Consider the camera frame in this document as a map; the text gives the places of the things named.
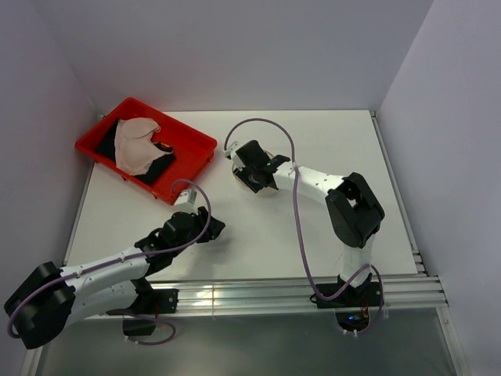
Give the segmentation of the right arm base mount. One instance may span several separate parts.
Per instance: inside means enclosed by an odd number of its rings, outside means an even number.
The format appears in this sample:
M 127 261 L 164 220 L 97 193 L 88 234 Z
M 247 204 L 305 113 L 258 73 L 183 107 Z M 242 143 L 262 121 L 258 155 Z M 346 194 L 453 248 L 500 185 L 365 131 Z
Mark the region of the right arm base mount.
M 318 309 L 341 308 L 371 308 L 384 305 L 383 292 L 379 281 L 372 281 L 373 274 L 369 273 L 365 281 L 358 287 L 348 285 L 334 300 L 327 301 L 312 294 L 309 301 Z

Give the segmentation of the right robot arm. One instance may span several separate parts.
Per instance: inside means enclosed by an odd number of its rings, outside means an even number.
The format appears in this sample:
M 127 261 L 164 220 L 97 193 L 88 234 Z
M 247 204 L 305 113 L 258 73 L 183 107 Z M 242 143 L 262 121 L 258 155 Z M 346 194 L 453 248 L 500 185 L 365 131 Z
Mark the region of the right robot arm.
M 348 176 L 318 172 L 300 166 L 292 157 L 279 154 L 270 157 L 256 140 L 243 145 L 232 143 L 226 148 L 225 157 L 233 163 L 234 175 L 254 193 L 265 188 L 292 193 L 301 260 L 310 284 L 314 282 L 308 266 L 297 197 L 307 197 L 326 207 L 333 231 L 344 245 L 343 264 L 338 275 L 342 283 L 338 288 L 339 296 L 347 305 L 358 304 L 370 283 L 373 239 L 385 216 L 365 178 L 356 172 Z

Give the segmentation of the white mesh laundry bag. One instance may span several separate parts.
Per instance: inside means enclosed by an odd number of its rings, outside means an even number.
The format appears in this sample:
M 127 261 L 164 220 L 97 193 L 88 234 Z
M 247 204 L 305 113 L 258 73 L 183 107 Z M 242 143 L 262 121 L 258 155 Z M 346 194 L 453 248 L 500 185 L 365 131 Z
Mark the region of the white mesh laundry bag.
M 246 188 L 253 193 L 269 191 L 275 193 L 278 188 L 269 171 L 274 156 L 266 150 L 243 151 L 235 153 L 232 159 L 232 173 Z

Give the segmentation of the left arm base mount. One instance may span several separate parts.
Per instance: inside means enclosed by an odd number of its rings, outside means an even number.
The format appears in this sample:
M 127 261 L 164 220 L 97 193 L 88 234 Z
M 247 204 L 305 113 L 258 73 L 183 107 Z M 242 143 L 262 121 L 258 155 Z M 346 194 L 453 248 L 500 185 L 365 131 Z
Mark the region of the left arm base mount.
M 130 280 L 129 283 L 132 286 L 133 301 L 124 308 L 115 306 L 114 309 L 106 312 L 108 315 L 175 313 L 178 304 L 178 289 L 173 287 L 154 289 L 145 277 Z

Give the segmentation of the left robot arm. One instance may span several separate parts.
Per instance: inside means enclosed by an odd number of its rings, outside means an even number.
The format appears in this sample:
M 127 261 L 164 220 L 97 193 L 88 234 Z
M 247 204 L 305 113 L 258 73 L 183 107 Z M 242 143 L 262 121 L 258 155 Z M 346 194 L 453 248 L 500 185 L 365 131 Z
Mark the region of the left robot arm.
M 199 207 L 176 212 L 132 247 L 97 262 L 64 267 L 45 262 L 5 302 L 7 333 L 36 349 L 94 315 L 152 320 L 164 303 L 147 277 L 168 268 L 189 246 L 217 239 L 224 228 Z

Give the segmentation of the beige bra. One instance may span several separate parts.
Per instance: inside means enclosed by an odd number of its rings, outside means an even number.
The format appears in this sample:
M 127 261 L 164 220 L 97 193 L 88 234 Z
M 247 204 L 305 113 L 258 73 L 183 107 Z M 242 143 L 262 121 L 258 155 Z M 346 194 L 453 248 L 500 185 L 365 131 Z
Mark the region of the beige bra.
M 119 120 L 114 138 L 116 166 L 129 175 L 146 174 L 151 164 L 165 155 L 151 141 L 159 130 L 160 126 L 151 118 Z

